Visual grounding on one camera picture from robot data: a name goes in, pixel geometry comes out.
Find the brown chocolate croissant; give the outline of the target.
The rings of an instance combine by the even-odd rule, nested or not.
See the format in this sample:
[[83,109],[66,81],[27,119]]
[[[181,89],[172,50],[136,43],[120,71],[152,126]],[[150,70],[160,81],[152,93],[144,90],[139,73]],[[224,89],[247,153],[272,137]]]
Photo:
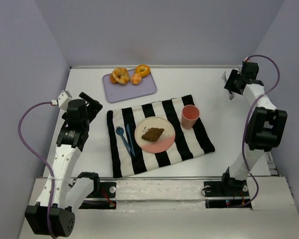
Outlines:
[[142,135],[142,139],[149,142],[157,142],[164,132],[164,128],[152,127]]

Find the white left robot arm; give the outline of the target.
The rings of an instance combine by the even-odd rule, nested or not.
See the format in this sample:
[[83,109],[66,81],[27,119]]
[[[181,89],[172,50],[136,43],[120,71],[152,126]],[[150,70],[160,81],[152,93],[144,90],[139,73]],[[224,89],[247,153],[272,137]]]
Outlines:
[[75,224],[75,212],[93,191],[100,190],[100,178],[94,172],[82,172],[71,184],[71,175],[89,137],[90,123],[103,106],[81,92],[73,99],[62,91],[50,105],[64,111],[64,123],[56,141],[53,163],[45,162],[49,171],[45,185],[34,205],[28,205],[25,218],[36,235],[68,237]]

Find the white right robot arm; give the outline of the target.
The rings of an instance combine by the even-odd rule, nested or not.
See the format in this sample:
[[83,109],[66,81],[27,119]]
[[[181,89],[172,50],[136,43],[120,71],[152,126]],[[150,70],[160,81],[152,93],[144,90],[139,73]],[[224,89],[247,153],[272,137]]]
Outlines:
[[257,80],[259,66],[244,60],[241,68],[222,76],[229,99],[243,96],[250,109],[244,126],[242,150],[235,162],[222,175],[222,188],[242,190],[258,160],[280,145],[288,114],[279,110],[269,99],[262,81]]

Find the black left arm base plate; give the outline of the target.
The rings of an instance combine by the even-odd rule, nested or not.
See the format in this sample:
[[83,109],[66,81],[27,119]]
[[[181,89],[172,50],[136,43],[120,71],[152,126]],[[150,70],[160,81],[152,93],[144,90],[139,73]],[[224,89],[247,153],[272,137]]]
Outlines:
[[100,189],[94,189],[83,201],[79,209],[115,210],[117,183],[115,181],[101,181]]

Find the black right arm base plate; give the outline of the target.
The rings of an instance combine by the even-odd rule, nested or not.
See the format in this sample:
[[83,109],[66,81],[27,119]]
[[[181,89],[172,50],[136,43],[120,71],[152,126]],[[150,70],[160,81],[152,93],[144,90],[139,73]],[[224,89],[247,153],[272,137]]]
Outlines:
[[221,181],[205,181],[201,195],[207,209],[252,208],[248,190],[224,189]]

